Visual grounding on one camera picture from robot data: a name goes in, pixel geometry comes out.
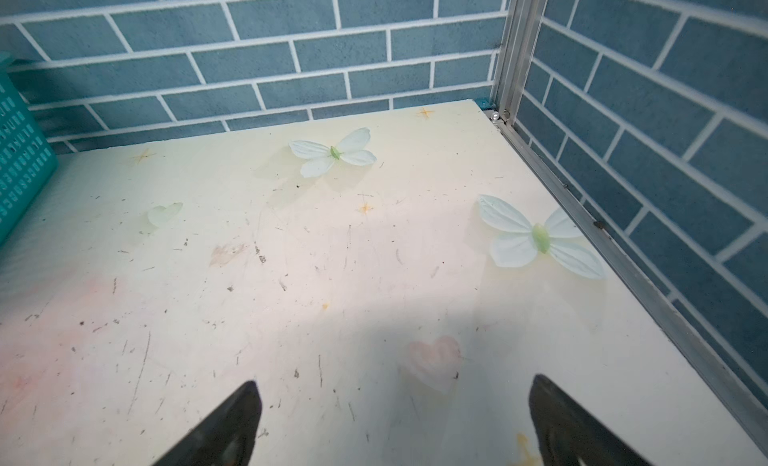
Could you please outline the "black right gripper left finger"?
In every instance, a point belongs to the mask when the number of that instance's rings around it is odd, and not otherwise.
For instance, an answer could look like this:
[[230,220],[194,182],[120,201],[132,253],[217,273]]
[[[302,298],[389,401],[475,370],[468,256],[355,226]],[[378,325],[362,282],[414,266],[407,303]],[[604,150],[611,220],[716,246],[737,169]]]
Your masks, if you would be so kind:
[[154,465],[248,465],[261,414],[257,384],[246,381]]

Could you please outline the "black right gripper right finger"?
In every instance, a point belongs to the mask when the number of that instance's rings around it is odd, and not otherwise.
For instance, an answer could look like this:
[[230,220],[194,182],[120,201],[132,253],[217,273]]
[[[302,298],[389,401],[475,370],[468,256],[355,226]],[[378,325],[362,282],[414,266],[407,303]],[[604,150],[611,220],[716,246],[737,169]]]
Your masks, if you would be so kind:
[[650,465],[547,376],[534,376],[528,404],[544,465]]

